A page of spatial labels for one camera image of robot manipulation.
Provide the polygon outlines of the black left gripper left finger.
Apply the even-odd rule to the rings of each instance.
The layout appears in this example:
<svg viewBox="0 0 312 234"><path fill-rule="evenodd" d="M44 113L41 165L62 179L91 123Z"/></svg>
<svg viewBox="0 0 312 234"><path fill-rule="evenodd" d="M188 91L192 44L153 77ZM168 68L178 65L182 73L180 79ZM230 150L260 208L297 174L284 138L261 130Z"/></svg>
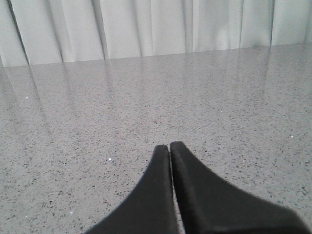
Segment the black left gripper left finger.
<svg viewBox="0 0 312 234"><path fill-rule="evenodd" d="M166 145L155 147L147 170L126 199L89 234L176 234L171 164Z"/></svg>

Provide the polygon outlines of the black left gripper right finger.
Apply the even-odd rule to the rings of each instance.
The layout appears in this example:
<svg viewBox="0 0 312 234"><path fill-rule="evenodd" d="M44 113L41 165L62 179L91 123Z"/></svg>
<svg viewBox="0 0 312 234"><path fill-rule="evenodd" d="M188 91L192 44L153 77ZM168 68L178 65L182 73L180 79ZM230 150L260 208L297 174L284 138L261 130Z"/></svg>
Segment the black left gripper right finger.
<svg viewBox="0 0 312 234"><path fill-rule="evenodd" d="M228 183L212 172L181 141L171 143L173 182L188 234L308 234L287 208Z"/></svg>

